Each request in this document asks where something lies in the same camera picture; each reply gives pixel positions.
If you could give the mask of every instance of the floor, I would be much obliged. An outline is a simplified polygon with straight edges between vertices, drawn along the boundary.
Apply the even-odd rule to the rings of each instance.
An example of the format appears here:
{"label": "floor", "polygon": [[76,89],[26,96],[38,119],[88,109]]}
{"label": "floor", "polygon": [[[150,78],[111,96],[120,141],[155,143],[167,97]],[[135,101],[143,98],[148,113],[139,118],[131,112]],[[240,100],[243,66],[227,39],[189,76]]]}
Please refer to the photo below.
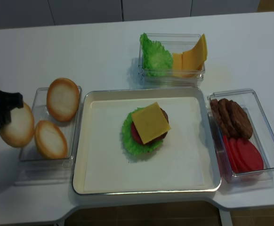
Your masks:
{"label": "floor", "polygon": [[[258,12],[274,11],[261,0]],[[233,226],[274,226],[274,208],[231,212]],[[218,209],[207,202],[173,202],[79,210],[67,226],[221,226]]]}

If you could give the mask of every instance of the bread bun half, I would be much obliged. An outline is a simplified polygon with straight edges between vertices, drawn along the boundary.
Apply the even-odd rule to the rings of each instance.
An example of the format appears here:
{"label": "bread bun half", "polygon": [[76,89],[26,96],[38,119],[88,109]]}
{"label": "bread bun half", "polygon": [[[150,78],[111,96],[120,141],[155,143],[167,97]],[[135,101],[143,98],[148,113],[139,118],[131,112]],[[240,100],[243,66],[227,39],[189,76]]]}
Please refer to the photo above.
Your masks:
{"label": "bread bun half", "polygon": [[30,107],[23,102],[23,108],[10,111],[11,122],[0,129],[1,138],[12,147],[24,147],[34,134],[34,117]]}
{"label": "bread bun half", "polygon": [[80,102],[80,91],[70,79],[59,78],[49,86],[47,108],[58,121],[70,121],[75,115]]}
{"label": "bread bun half", "polygon": [[47,159],[63,159],[67,156],[67,141],[62,131],[50,121],[39,121],[34,134],[39,153]]}

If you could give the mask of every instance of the white tray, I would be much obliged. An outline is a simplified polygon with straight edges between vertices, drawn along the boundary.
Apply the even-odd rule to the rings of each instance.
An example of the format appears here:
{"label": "white tray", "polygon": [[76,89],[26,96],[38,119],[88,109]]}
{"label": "white tray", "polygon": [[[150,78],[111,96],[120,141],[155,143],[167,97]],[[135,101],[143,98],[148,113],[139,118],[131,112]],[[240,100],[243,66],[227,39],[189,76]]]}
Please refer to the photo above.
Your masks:
{"label": "white tray", "polygon": [[[159,150],[132,156],[122,145],[123,121],[155,101],[168,114],[171,130]],[[220,184],[198,88],[94,91],[85,97],[73,176],[77,193],[212,192]]]}

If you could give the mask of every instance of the tray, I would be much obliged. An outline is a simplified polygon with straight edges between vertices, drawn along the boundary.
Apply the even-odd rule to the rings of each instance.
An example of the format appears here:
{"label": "tray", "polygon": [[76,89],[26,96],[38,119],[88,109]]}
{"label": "tray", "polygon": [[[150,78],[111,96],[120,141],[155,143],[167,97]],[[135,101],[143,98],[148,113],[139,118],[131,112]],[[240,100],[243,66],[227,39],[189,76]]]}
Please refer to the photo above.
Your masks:
{"label": "tray", "polygon": [[[148,38],[152,41],[160,41],[161,44],[172,53],[182,53],[192,49],[197,44],[201,35],[199,34],[154,34],[147,33]],[[139,48],[139,76],[144,83],[144,88],[154,87],[198,87],[204,79],[205,63],[200,70],[172,70],[172,69],[145,69],[143,68],[143,52]],[[188,78],[182,78],[182,75],[189,75]]]}
{"label": "tray", "polygon": [[48,112],[46,103],[47,103],[47,91],[48,88],[39,88],[37,89],[34,102],[32,105],[32,113],[34,115],[34,126],[38,124],[40,120],[49,120],[57,125],[62,133],[64,134],[67,144],[68,144],[68,154],[63,159],[44,159],[36,149],[34,139],[31,142],[21,149],[19,160],[21,164],[31,167],[72,167],[74,162],[74,152],[77,149],[77,135],[79,133],[79,124],[80,120],[78,113],[81,108],[81,101],[79,109],[76,115],[68,122],[59,122],[55,120],[50,113]]}
{"label": "tray", "polygon": [[220,100],[223,98],[237,102],[248,115],[253,127],[253,135],[249,141],[258,149],[264,162],[263,170],[243,173],[233,172],[222,140],[222,132],[216,125],[209,108],[213,139],[216,144],[217,155],[224,173],[223,177],[228,183],[272,179],[274,176],[274,134],[255,91],[252,89],[231,90],[216,92],[208,97],[209,101],[212,99]]}
{"label": "tray", "polygon": [[[159,150],[132,156],[122,146],[123,121],[155,101],[167,112],[171,130]],[[198,88],[94,91],[85,97],[73,176],[77,193],[213,192],[220,184]]]}

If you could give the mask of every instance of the white table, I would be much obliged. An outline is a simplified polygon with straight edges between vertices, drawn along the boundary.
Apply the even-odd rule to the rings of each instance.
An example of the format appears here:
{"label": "white table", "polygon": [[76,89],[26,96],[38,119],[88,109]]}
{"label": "white table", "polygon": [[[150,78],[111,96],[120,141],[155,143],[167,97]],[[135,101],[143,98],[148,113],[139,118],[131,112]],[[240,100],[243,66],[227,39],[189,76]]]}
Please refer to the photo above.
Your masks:
{"label": "white table", "polygon": [[[0,30],[0,89],[21,92],[32,106],[35,91],[58,77],[93,90],[134,89],[139,36],[205,33],[206,73],[200,89],[252,88],[274,132],[274,13]],[[0,224],[50,222],[79,208],[206,200],[229,210],[274,206],[274,180],[232,187],[223,180],[211,194],[79,196],[71,182],[16,186],[19,150],[0,138]]]}

